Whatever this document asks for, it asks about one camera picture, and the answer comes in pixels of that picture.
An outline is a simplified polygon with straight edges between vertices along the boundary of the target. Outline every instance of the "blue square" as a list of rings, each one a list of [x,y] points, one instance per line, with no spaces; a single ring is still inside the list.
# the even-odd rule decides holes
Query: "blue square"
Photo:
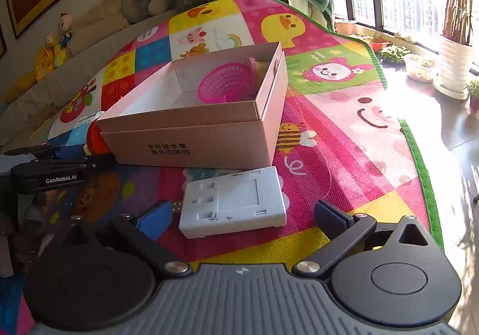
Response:
[[[171,60],[172,53],[169,48],[169,37],[156,40],[136,50],[135,73],[164,62],[170,62]]]

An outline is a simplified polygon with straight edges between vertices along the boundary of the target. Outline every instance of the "colorful play mat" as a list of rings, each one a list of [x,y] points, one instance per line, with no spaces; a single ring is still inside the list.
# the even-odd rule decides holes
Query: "colorful play mat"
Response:
[[[274,158],[287,225],[188,240],[178,229],[176,214],[159,243],[194,266],[284,262],[291,268],[328,241],[313,227],[312,217],[314,203],[325,199],[379,222],[414,214],[442,244],[427,170],[408,126],[388,111],[386,80],[372,50],[364,42],[324,30],[277,0],[219,0],[145,32],[65,106],[50,130],[50,141],[65,144],[78,121],[106,111],[171,60],[277,41],[286,54],[289,77]],[[50,223],[72,213],[101,223],[117,212],[144,210],[162,198],[182,200],[187,182],[230,172],[118,166],[84,187],[49,192],[44,212]],[[13,287],[21,285],[14,281]],[[20,314],[17,302],[17,308],[9,310],[10,325],[3,328],[9,334],[31,324],[20,295],[17,300]]]

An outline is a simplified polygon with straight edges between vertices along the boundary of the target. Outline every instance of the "white vase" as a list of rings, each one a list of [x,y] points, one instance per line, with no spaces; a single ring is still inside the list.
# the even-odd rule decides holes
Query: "white vase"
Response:
[[[441,37],[439,49],[439,76],[434,86],[450,97],[465,100],[468,93],[465,87],[472,65],[474,49]]]

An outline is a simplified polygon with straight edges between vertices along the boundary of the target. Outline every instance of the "silver screw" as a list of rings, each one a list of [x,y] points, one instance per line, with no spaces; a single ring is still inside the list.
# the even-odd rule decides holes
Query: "silver screw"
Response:
[[[172,274],[181,274],[187,271],[190,268],[190,266],[185,263],[185,262],[180,262],[180,261],[173,261],[173,262],[168,262],[165,265],[165,269],[167,272],[172,273]]]
[[[313,261],[301,261],[296,263],[296,269],[301,273],[313,274],[319,271],[321,267]]]

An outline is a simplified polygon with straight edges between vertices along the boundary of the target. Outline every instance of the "bee wing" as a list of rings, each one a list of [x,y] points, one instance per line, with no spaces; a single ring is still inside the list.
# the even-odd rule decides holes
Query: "bee wing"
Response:
[[[299,141],[299,144],[301,146],[314,147],[317,145],[317,142],[311,138],[315,136],[316,136],[316,131],[313,131],[313,130],[305,131],[301,133],[301,140]]]

